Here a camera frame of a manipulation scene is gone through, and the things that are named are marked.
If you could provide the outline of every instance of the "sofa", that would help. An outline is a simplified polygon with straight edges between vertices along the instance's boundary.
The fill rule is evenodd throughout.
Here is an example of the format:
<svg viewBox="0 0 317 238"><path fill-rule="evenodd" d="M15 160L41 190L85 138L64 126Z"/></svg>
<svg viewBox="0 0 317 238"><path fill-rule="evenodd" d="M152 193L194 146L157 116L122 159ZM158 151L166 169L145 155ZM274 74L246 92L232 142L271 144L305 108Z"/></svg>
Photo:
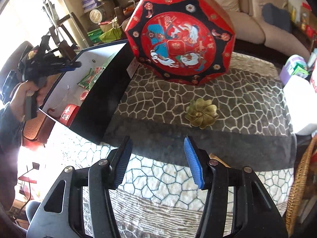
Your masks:
<svg viewBox="0 0 317 238"><path fill-rule="evenodd" d="M233 23L236 39L266 47L291 56L302 56L308 61L310 52L291 33L266 23L262 7L272 3L280 9L287 9L288 0L216 0L228 13Z"/></svg>

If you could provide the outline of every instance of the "gold flower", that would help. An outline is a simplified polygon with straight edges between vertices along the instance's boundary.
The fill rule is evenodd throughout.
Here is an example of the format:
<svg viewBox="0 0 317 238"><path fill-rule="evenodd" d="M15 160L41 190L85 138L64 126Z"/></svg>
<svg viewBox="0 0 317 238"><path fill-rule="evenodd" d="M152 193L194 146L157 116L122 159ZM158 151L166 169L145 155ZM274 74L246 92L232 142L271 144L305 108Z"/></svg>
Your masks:
<svg viewBox="0 0 317 238"><path fill-rule="evenodd" d="M215 123L215 119L219 117L217 114L217 107L212 105L211 100L203 100L202 98L191 100L189 107L186 107L187 114L185 118L192 126L205 129L209 125Z"/></svg>

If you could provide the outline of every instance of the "red octagonal box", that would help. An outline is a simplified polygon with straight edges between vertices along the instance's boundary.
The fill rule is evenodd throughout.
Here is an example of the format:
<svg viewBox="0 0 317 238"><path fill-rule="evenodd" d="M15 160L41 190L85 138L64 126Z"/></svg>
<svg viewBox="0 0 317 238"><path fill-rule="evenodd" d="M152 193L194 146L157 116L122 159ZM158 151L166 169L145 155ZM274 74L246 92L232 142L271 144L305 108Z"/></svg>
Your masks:
<svg viewBox="0 0 317 238"><path fill-rule="evenodd" d="M140 0L125 32L139 62L191 85L224 74L235 43L232 22L214 0Z"/></svg>

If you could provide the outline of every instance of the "metal screw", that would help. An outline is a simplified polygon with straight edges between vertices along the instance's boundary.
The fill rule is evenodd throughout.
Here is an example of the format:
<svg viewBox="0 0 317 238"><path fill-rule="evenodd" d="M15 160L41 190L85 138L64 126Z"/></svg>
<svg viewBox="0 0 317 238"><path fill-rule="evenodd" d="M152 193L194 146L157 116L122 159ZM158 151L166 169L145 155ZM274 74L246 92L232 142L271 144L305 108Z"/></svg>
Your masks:
<svg viewBox="0 0 317 238"><path fill-rule="evenodd" d="M99 160L98 164L101 165L101 166L104 166L108 163L108 160L107 159L101 159Z"/></svg>
<svg viewBox="0 0 317 238"><path fill-rule="evenodd" d="M252 172L252 168L249 167L249 166L246 166L246 167L244 168L244 171L245 171L246 173L251 173L251 172Z"/></svg>
<svg viewBox="0 0 317 238"><path fill-rule="evenodd" d="M209 164L212 166L216 166L218 164L218 161L216 159L210 159Z"/></svg>
<svg viewBox="0 0 317 238"><path fill-rule="evenodd" d="M72 170L73 170L72 166L66 166L65 169L64 169L64 172L70 173Z"/></svg>

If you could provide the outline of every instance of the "patterned blanket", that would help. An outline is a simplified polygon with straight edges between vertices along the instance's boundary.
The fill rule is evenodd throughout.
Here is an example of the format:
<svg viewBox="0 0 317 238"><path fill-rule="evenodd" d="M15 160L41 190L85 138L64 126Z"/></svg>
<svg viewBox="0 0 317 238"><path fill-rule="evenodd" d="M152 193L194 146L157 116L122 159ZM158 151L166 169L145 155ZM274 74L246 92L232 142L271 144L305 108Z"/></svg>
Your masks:
<svg viewBox="0 0 317 238"><path fill-rule="evenodd" d="M207 130L192 128L183 117L190 99L212 99L219 119ZM182 151L183 136L235 168L251 166L281 215L293 183L296 140L275 67L233 53L230 71L194 87L164 82L140 67L122 98L100 146L56 124L48 155L60 156L58 174L67 165L88 167L118 146L122 135L134 142L123 183L110 193L122 237L194 237L206 191L194 184ZM229 189L224 234L232 222ZM83 191L86 233L92 235L88 189Z"/></svg>

